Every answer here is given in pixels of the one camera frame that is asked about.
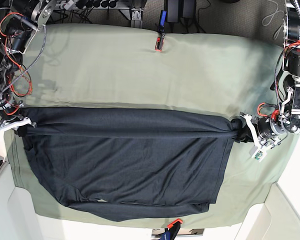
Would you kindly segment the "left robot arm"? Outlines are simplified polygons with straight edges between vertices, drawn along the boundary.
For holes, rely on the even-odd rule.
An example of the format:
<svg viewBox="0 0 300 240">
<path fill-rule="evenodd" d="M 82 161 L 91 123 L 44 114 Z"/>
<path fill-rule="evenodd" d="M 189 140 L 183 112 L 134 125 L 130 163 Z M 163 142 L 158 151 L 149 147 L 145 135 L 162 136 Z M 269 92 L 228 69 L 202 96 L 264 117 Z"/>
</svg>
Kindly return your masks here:
<svg viewBox="0 0 300 240">
<path fill-rule="evenodd" d="M 245 126 L 237 141 L 253 142 L 259 151 L 279 145 L 281 136 L 300 134 L 300 0 L 285 1 L 283 50 L 270 89 L 275 92 L 275 104 L 260 103 L 256 118 L 241 113 Z"/>
</svg>

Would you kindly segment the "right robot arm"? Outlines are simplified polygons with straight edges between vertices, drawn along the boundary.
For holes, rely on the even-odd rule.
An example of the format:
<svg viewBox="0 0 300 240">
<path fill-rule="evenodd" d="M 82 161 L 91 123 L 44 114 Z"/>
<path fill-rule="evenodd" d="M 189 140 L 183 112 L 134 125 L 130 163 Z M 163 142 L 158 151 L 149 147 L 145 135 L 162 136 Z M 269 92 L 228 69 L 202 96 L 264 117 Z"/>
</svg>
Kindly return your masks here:
<svg viewBox="0 0 300 240">
<path fill-rule="evenodd" d="M 23 63 L 24 54 L 34 37 L 43 32 L 47 39 L 46 23 L 54 11 L 54 0 L 10 0 L 7 14 L 0 21 L 0 131 L 17 129 L 31 124 L 22 116 L 23 98 L 32 94 L 30 69 L 41 57 L 45 43 L 29 66 Z"/>
</svg>

